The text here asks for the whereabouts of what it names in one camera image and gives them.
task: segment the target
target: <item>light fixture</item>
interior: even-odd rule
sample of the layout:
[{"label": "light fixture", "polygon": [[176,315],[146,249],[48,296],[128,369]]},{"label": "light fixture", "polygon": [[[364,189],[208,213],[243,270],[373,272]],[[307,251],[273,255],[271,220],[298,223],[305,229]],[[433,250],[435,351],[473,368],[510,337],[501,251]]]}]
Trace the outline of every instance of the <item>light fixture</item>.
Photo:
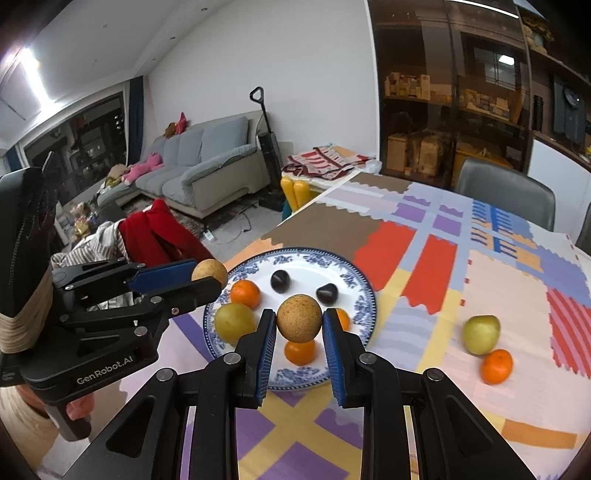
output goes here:
[{"label": "light fixture", "polygon": [[479,4],[477,2],[470,2],[469,0],[449,0],[449,1],[450,2],[459,2],[461,4],[466,4],[466,5],[473,5],[474,7],[482,7],[482,8],[486,8],[488,10],[493,10],[493,12],[499,12],[500,14],[507,15],[509,17],[519,18],[519,15],[512,14],[511,12],[508,12],[506,10],[501,10],[500,8],[490,7],[489,5],[485,5],[485,4]]},{"label": "light fixture", "polygon": [[499,61],[501,63],[506,63],[507,65],[515,65],[515,59],[509,55],[501,55]]},{"label": "light fixture", "polygon": [[37,100],[39,100],[41,108],[43,109],[51,105],[52,101],[50,100],[49,95],[43,86],[43,82],[41,81],[41,76],[39,75],[39,62],[35,58],[35,55],[33,55],[33,52],[30,48],[26,47],[21,50],[19,61],[25,70],[25,74],[27,75],[29,87],[31,87],[31,90],[37,97]]}]

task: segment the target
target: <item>tablecloth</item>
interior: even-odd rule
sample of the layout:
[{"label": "tablecloth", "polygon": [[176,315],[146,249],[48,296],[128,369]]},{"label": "tablecloth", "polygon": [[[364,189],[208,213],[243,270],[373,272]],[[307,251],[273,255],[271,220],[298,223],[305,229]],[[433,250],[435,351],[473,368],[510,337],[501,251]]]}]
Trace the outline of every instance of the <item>tablecloth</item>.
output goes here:
[{"label": "tablecloth", "polygon": [[[566,235],[452,192],[359,174],[226,266],[281,247],[323,248],[352,261],[378,301],[369,350],[399,368],[441,368],[538,479],[565,470],[591,430],[591,298]],[[475,314],[501,321],[498,347],[515,361],[501,385],[480,380],[480,359],[459,342]],[[175,318],[158,362],[119,390],[129,398],[159,368],[184,372],[210,361],[202,317],[201,308]],[[262,408],[236,418],[241,480],[360,476],[362,411],[339,408],[329,385],[269,392]],[[416,458],[411,464],[416,473]]]}]

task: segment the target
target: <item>orange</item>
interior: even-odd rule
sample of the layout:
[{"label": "orange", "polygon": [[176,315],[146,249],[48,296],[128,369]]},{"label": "orange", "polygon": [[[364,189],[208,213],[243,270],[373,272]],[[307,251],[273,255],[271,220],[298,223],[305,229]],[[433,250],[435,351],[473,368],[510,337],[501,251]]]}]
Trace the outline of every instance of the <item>orange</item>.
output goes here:
[{"label": "orange", "polygon": [[513,371],[513,357],[507,350],[494,350],[482,361],[480,376],[484,383],[497,385],[503,383]]},{"label": "orange", "polygon": [[347,312],[343,309],[336,309],[336,314],[339,317],[340,325],[343,330],[345,332],[349,330],[349,327],[351,326],[351,319],[349,318],[349,315],[347,315]]},{"label": "orange", "polygon": [[316,356],[316,342],[311,340],[306,343],[287,342],[283,350],[285,358],[299,367],[309,364]]},{"label": "orange", "polygon": [[261,291],[250,280],[238,280],[230,289],[230,301],[254,309],[261,302]]}]

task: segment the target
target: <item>gray sofa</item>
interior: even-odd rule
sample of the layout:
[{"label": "gray sofa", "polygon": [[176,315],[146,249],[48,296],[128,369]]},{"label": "gray sofa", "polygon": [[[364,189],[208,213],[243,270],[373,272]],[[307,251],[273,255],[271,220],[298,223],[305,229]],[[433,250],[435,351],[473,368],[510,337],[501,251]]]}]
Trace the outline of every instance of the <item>gray sofa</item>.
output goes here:
[{"label": "gray sofa", "polygon": [[[248,112],[192,125],[181,135],[158,137],[144,158],[160,153],[164,167],[135,184],[117,185],[99,195],[100,206],[127,203],[139,194],[162,198],[174,209],[203,218],[269,183],[256,131],[261,112]],[[280,145],[289,150],[291,144]]]}]

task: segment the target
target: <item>plate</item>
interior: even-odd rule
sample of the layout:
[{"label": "plate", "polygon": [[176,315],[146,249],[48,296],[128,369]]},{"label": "plate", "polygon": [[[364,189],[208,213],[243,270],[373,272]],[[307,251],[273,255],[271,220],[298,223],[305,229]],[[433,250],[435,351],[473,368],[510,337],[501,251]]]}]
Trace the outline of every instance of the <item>plate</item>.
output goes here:
[{"label": "plate", "polygon": [[[285,270],[291,277],[290,288],[285,293],[277,293],[271,288],[271,275],[276,270]],[[234,347],[218,337],[213,327],[217,309],[230,302],[230,289],[238,280],[251,280],[261,289],[261,303],[254,309],[257,319],[264,309],[277,311],[279,305],[288,297],[304,293],[316,298],[316,289],[334,283],[339,289],[339,298],[333,307],[344,309],[351,318],[350,332],[359,335],[363,345],[367,345],[376,322],[376,303],[374,291],[365,276],[348,260],[325,250],[315,248],[280,248],[246,260],[228,275],[228,286],[215,303],[205,307],[203,331],[207,348],[217,358]],[[327,308],[320,304],[323,311]],[[283,353],[287,340],[277,332],[275,354],[269,377],[270,390],[299,390],[313,387],[329,379],[326,365],[322,332],[316,336],[316,358],[303,367],[292,364]]]}]

